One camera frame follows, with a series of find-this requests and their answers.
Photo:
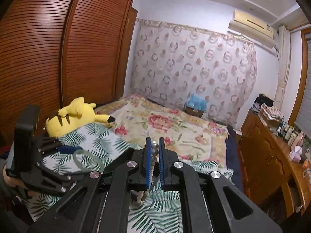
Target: wooden dresser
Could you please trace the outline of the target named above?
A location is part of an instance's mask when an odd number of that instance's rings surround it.
[[[246,195],[258,206],[281,191],[289,217],[302,205],[301,214],[310,203],[310,183],[303,177],[302,165],[288,157],[290,148],[256,114],[249,111],[239,142]]]

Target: yellow plush toy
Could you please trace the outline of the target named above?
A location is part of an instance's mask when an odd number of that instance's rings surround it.
[[[45,128],[50,137],[61,137],[87,123],[94,121],[112,123],[114,117],[96,115],[93,108],[95,103],[84,103],[84,98],[74,99],[68,106],[53,113],[45,122]]]

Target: white wall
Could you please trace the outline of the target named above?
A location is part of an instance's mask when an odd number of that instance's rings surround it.
[[[281,109],[285,120],[288,120],[293,110],[296,96],[300,83],[301,66],[302,66],[302,40],[301,31],[294,32],[290,35],[290,71],[288,74],[287,85],[285,88],[285,95],[283,106]]]
[[[142,4],[142,0],[133,0],[132,7],[138,11],[137,13],[138,18],[141,17],[141,13],[142,13],[141,4]],[[126,68],[123,96],[130,94],[131,75],[132,75],[132,68],[133,68],[133,62],[134,62],[135,43],[136,43],[137,34],[138,34],[138,25],[139,23],[136,22],[134,31],[133,31],[130,52],[128,54],[128,66]]]
[[[208,0],[142,0],[141,2],[141,13],[138,18],[185,24],[224,34],[227,34],[229,21],[232,20],[235,10],[231,6]],[[272,99],[275,96],[279,71],[276,51],[256,46],[256,57],[258,70],[256,84],[249,99],[240,110],[237,128],[242,126],[248,110],[259,93],[264,93]]]

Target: cardboard box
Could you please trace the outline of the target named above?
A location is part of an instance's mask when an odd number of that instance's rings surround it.
[[[185,109],[185,112],[191,116],[197,116],[197,117],[202,117],[203,115],[203,111],[201,110],[195,110],[193,108],[189,108],[189,107],[186,107]]]

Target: window blind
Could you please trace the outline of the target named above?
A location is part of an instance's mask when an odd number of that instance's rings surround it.
[[[311,138],[311,33],[306,34],[305,38],[308,42],[307,81],[295,125]]]

